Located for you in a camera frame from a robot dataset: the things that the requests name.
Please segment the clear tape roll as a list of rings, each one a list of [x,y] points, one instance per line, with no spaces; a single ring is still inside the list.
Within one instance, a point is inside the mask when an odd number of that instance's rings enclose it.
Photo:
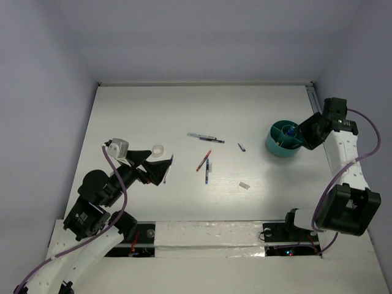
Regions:
[[[155,145],[152,148],[152,156],[158,158],[165,154],[165,148],[162,145]]]

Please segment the blue grip clear pen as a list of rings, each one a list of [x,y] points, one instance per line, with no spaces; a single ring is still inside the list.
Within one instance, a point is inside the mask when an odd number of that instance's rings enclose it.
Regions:
[[[169,174],[169,171],[170,171],[172,163],[173,163],[173,159],[174,159],[174,154],[171,155],[170,164],[169,164],[169,166],[168,166],[168,168],[167,168],[167,170],[165,172],[165,175],[164,175],[164,178],[163,178],[163,183],[164,184],[167,183],[167,178],[168,178],[168,174]]]

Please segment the correction fluid bottle blue cap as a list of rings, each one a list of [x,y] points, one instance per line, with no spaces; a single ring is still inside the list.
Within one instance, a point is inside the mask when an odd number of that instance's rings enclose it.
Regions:
[[[296,126],[290,126],[286,132],[288,137],[295,137],[296,136]]]

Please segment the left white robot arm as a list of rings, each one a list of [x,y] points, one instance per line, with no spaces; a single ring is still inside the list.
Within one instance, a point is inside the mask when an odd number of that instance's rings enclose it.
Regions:
[[[22,280],[15,293],[75,293],[116,245],[136,239],[137,220],[126,212],[127,189],[136,181],[158,186],[172,160],[150,162],[152,151],[130,151],[126,142],[117,139],[103,144],[102,152],[113,174],[93,170],[85,175],[50,256]]]

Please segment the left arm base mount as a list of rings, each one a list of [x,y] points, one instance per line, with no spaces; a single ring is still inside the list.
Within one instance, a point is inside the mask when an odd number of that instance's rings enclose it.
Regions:
[[[138,223],[135,236],[112,248],[105,257],[145,258],[155,256],[155,222]]]

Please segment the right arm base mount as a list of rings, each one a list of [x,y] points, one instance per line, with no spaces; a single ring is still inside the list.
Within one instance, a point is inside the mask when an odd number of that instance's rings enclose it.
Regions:
[[[285,220],[263,223],[258,239],[264,243],[267,257],[313,256],[321,251],[318,235],[295,226],[296,209]]]

